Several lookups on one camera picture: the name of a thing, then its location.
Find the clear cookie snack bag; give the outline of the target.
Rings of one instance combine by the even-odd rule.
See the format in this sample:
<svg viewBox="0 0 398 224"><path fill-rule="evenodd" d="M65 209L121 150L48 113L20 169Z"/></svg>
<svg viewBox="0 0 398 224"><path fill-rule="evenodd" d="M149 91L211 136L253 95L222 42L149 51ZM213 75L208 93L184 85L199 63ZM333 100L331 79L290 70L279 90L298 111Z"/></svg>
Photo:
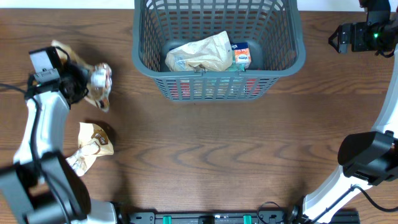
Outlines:
<svg viewBox="0 0 398 224"><path fill-rule="evenodd" d="M65 45L57 40L53 40L51 46L60 47L66 51L72 62L77 63L77 65L88 71L88 94L85 96L85 100L102 111L108 112L110 107L109 94L112 87L111 67L107 63L90 65L76 54L69 45Z"/></svg>

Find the multicolour tissue pack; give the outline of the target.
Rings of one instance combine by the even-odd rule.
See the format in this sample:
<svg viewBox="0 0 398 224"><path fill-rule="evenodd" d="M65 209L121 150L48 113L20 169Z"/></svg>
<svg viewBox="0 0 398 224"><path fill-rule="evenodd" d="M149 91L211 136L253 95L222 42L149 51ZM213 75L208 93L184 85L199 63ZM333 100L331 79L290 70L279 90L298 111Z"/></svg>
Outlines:
<svg viewBox="0 0 398 224"><path fill-rule="evenodd" d="M233 50L233 63L244 70L251 64L251 53L247 42L231 44Z"/></svg>

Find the orange pasta bag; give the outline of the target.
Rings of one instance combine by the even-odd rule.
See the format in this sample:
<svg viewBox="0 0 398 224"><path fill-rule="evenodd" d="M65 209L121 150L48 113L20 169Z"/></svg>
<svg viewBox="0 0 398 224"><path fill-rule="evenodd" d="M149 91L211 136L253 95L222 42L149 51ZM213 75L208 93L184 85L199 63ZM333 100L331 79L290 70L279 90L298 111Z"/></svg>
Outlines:
<svg viewBox="0 0 398 224"><path fill-rule="evenodd" d="M168 82L173 100L233 100L253 99L266 86L256 79L202 79Z"/></svg>

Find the beige snack pouch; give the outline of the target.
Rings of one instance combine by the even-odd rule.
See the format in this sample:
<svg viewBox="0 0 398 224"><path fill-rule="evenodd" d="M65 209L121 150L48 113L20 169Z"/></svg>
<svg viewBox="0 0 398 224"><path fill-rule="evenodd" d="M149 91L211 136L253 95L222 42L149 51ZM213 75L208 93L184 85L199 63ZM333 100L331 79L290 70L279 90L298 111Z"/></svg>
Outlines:
<svg viewBox="0 0 398 224"><path fill-rule="evenodd" d="M223 72L233 63L233 51L226 31L170 50L166 66L173 72Z"/></svg>

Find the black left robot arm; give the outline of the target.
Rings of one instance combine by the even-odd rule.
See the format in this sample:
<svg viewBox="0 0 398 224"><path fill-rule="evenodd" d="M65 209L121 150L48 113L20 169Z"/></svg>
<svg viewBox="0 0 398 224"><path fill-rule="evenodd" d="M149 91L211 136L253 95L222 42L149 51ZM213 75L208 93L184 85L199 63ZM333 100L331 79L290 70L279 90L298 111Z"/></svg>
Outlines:
<svg viewBox="0 0 398 224"><path fill-rule="evenodd" d="M22 93L28 119L13 164L1 169L1 193L18 223L122 223L112 202L90 198L63 155L71 105L87 94L88 70L51 46L29 53L35 72Z"/></svg>

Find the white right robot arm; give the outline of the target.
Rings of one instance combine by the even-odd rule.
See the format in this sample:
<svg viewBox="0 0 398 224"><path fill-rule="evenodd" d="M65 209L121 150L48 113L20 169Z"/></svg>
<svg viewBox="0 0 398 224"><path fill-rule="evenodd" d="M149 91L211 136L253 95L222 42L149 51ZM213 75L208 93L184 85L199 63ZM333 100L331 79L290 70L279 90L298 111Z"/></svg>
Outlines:
<svg viewBox="0 0 398 224"><path fill-rule="evenodd" d="M391 18L388 0L360 1L364 22L342 24L328 43L344 54L373 51L397 59L397 18ZM338 166L314 192L302 197L284 217L284 223L330 223L340 209L357 194L397 179L397 68L381 112L371 130L350 134L338 151Z"/></svg>

